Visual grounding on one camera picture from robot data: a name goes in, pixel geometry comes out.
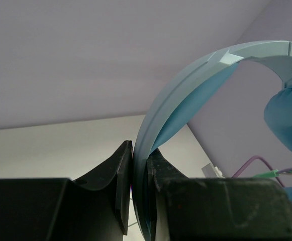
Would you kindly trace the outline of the light blue headphones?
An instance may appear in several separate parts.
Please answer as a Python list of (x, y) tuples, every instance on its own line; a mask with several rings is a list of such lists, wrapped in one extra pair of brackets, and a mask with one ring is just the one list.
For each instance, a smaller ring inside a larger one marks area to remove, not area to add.
[(281, 91), (267, 104), (264, 119), (292, 152), (292, 41), (265, 40), (229, 46), (185, 67), (153, 101), (139, 129), (133, 153), (132, 195), (139, 228), (151, 239), (146, 166), (150, 154), (173, 137), (233, 74), (241, 61), (272, 70)]

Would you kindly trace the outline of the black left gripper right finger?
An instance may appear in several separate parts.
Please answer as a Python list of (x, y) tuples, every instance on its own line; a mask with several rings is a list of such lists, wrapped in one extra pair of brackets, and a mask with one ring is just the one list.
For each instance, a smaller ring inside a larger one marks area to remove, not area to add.
[(189, 178), (156, 149), (147, 160), (151, 240), (193, 240)]

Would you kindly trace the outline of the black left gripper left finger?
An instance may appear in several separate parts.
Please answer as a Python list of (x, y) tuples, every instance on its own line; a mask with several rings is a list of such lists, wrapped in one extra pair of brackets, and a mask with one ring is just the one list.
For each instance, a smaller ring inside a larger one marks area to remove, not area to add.
[(73, 181), (80, 188), (79, 226), (86, 234), (127, 235), (132, 152), (132, 141), (123, 141), (109, 158)]

